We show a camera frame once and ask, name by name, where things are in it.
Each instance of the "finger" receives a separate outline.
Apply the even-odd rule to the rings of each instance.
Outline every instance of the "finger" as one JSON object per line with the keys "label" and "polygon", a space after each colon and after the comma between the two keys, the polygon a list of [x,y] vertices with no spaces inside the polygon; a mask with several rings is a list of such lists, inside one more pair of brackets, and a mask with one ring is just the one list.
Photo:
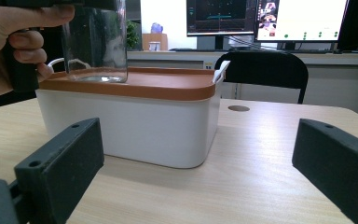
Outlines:
{"label": "finger", "polygon": [[70,21],[74,16],[75,8],[71,5],[37,8],[0,7],[0,30],[3,34],[9,35],[30,27],[54,27]]}
{"label": "finger", "polygon": [[37,80],[39,82],[48,79],[53,74],[53,69],[44,63],[39,63],[36,67],[37,70]]}
{"label": "finger", "polygon": [[13,55],[20,63],[44,63],[48,58],[43,49],[15,49]]}
{"label": "finger", "polygon": [[43,36],[37,31],[17,32],[8,37],[8,42],[15,49],[40,49]]}

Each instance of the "hand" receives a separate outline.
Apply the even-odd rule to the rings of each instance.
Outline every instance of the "hand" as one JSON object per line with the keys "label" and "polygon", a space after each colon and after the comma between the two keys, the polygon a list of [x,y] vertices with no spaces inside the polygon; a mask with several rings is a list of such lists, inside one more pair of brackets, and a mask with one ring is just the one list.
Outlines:
{"label": "hand", "polygon": [[[75,16],[73,6],[46,8],[0,7],[0,50],[7,40],[15,49],[13,54],[20,63],[35,63],[39,81],[48,78],[52,70],[44,64],[46,52],[41,49],[43,37],[38,32],[14,33],[30,27],[54,27],[70,21]],[[0,53],[0,94],[12,91],[9,69]]]}

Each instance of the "container handle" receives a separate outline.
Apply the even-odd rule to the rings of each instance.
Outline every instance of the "container handle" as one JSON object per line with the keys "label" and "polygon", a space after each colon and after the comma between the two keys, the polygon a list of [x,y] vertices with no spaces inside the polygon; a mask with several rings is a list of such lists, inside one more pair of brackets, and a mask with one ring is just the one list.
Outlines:
{"label": "container handle", "polygon": [[[56,63],[61,63],[61,62],[64,62],[64,58],[58,58],[58,59],[54,59],[53,61],[51,61],[49,64],[48,64],[48,67],[50,68],[53,68],[53,65],[56,64]],[[69,60],[69,63],[81,63],[83,64],[86,68],[91,68],[91,66],[88,64],[88,63],[84,63],[78,59],[72,59],[72,60]]]}
{"label": "container handle", "polygon": [[223,78],[229,63],[230,61],[223,61],[222,64],[220,64],[219,70],[214,71],[212,83],[216,83],[220,78]]}

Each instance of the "keyboard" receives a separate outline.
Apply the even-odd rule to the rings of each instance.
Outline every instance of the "keyboard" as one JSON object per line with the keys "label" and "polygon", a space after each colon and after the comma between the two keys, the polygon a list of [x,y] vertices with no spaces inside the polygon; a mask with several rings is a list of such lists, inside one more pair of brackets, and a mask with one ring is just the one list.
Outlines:
{"label": "keyboard", "polygon": [[170,49],[176,52],[228,52],[226,49]]}
{"label": "keyboard", "polygon": [[303,53],[303,54],[326,54],[326,53],[332,53],[332,50],[329,49],[279,49],[280,51],[284,51],[287,53],[292,53],[292,54],[298,54],[298,53]]}

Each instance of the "chair backrest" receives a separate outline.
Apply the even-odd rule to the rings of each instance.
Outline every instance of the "chair backrest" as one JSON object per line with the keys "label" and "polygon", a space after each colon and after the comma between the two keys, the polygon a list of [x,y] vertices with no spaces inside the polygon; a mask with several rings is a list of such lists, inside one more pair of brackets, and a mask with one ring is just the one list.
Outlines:
{"label": "chair backrest", "polygon": [[225,82],[300,89],[297,103],[303,103],[308,69],[297,56],[272,50],[233,51],[222,55],[214,69],[222,61],[230,61]]}

